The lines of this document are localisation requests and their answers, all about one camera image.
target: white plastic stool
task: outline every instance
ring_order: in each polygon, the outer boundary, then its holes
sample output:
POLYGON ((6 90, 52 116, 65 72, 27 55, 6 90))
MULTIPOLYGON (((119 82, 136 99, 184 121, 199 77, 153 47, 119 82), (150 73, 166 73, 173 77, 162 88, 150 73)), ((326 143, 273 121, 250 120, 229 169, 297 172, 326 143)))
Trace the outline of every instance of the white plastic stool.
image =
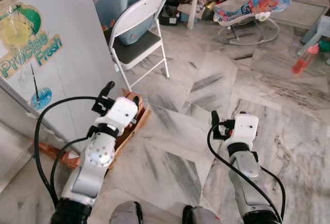
POLYGON ((302 37, 306 44, 297 52, 301 56, 309 47, 317 44, 322 36, 330 37, 330 17, 321 16, 318 22, 302 37))

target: refrigerator sticker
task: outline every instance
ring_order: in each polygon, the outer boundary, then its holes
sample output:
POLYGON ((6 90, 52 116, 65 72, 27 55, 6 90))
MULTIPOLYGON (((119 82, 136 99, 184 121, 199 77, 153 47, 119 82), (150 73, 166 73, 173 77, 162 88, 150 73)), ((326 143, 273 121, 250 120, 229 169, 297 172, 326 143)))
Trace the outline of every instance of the refrigerator sticker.
POLYGON ((34 58, 43 66, 62 47, 59 35, 49 38, 41 30, 41 16, 22 3, 0 12, 0 41, 8 53, 0 58, 0 75, 8 79, 34 58))

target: black cable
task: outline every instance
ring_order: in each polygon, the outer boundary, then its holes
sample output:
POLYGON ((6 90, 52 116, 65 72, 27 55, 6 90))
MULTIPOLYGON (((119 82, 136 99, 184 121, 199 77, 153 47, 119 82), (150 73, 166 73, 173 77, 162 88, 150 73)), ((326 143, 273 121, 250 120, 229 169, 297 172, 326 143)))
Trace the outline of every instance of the black cable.
POLYGON ((55 191, 55 184, 54 184, 54 175, 55 175, 55 170, 56 170, 56 166, 58 164, 58 162, 60 161, 60 158, 62 156, 62 154, 65 152, 65 150, 73 145, 74 143, 77 143, 77 142, 80 142, 80 141, 83 141, 83 140, 87 140, 88 137, 84 137, 84 138, 80 138, 80 139, 76 139, 74 141, 71 141, 69 143, 67 143, 60 151, 59 153, 57 154, 56 156, 56 159, 54 160, 54 163, 53 163, 53 166, 52 166, 52 171, 51 171, 51 179, 50 179, 50 184, 51 184, 51 188, 52 188, 52 191, 55 192, 56 194, 56 191, 55 191))
POLYGON ((211 151, 211 153, 218 159, 220 160, 222 163, 224 163, 227 167, 229 167, 231 170, 233 170, 235 173, 237 173, 240 177, 242 177, 244 180, 246 180, 253 188, 256 189, 256 191, 258 191, 269 203, 270 207, 272 209, 274 209, 276 218, 278 221, 280 221, 281 223, 283 223, 282 218, 280 216, 280 214, 278 213, 275 204, 272 202, 272 200, 262 191, 262 189, 260 189, 254 182, 252 182, 247 176, 245 176, 242 172, 240 172, 238 169, 236 169, 234 166, 232 166, 230 163, 228 163, 225 159, 223 159, 220 155, 218 155, 216 153, 216 151, 213 149, 213 147, 211 146, 211 134, 213 132, 214 129, 216 129, 218 126, 222 125, 222 122, 217 123, 216 125, 212 126, 212 128, 210 129, 210 131, 207 134, 207 145, 209 150, 211 151))
POLYGON ((282 192, 282 208, 280 210, 280 216, 282 218, 282 220, 284 219, 284 212, 285 212, 285 202, 286 202, 286 194, 285 194, 285 189, 284 189, 284 185, 281 182, 281 180, 274 175, 272 172, 270 172, 269 170, 265 169, 264 167, 261 166, 261 169, 265 172, 268 173, 270 176, 272 176, 279 184, 281 192, 282 192))
POLYGON ((55 107, 56 105, 59 105, 61 103, 65 103, 65 102, 68 102, 68 101, 72 101, 72 100, 81 100, 81 99, 91 99, 91 100, 95 100, 97 101, 98 98, 97 97, 72 97, 72 98, 67 98, 67 99, 63 99, 63 100, 60 100, 54 104, 51 104, 50 106, 48 106, 39 116, 38 118, 38 121, 37 121, 37 124, 36 124, 36 130, 35 130, 35 139, 34 139, 34 145, 35 145, 35 157, 36 157, 36 165, 37 165, 37 170, 38 170, 38 173, 41 177, 41 180, 42 182, 44 183, 44 185, 46 186, 46 189, 48 190, 51 198, 52 198, 52 201, 53 201, 53 204, 54 206, 56 207, 57 203, 58 203, 58 198, 56 196, 56 193, 53 192, 46 176, 45 176, 45 173, 43 172, 42 170, 42 166, 41 166, 41 162, 40 162, 40 156, 39 156, 39 130, 40 130, 40 125, 41 125, 41 122, 42 122, 42 118, 44 117, 44 115, 47 113, 47 111, 49 111, 51 108, 55 107))

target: refrigerator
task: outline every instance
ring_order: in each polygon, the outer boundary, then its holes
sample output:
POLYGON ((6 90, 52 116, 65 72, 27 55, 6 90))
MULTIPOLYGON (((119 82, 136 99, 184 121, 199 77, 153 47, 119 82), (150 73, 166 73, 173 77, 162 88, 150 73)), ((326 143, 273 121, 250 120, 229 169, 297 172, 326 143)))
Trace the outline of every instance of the refrigerator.
MULTIPOLYGON (((47 106, 97 96, 109 81, 116 84, 109 96, 122 95, 93 0, 0 0, 0 118, 13 129, 33 138, 47 106)), ((60 148, 85 137, 97 117, 93 104, 77 100, 50 110, 42 139, 60 148)))

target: marble floor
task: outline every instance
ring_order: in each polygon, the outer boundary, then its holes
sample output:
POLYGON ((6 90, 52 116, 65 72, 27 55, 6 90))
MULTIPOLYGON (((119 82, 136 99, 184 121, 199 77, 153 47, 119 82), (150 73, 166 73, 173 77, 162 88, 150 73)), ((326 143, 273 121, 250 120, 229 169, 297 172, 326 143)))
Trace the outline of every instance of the marble floor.
MULTIPOLYGON (((145 224, 179 224, 186 204, 214 211, 224 224, 242 223, 228 169, 207 148, 212 110, 224 119, 240 111, 259 118, 254 150, 286 188, 286 223, 330 221, 330 67, 325 63, 330 55, 320 54, 296 76, 291 68, 303 30, 280 25, 273 42, 235 46, 218 41, 219 28, 206 21, 194 30, 161 27, 170 78, 159 66, 133 87, 152 113, 106 176, 89 223, 108 223, 114 208, 127 200, 141 203, 145 224)), ((249 26, 238 33, 259 38, 249 26)), ((157 50, 128 70, 129 81, 159 56, 157 50)), ((228 158, 218 141, 212 145, 228 158)), ((52 161, 44 156, 42 161, 50 171, 52 161)), ((68 174, 64 167, 58 170, 59 191, 68 174)), ((266 188, 281 209, 279 186, 266 177, 266 188)), ((47 223, 53 211, 33 160, 0 194, 1 224, 47 223)))

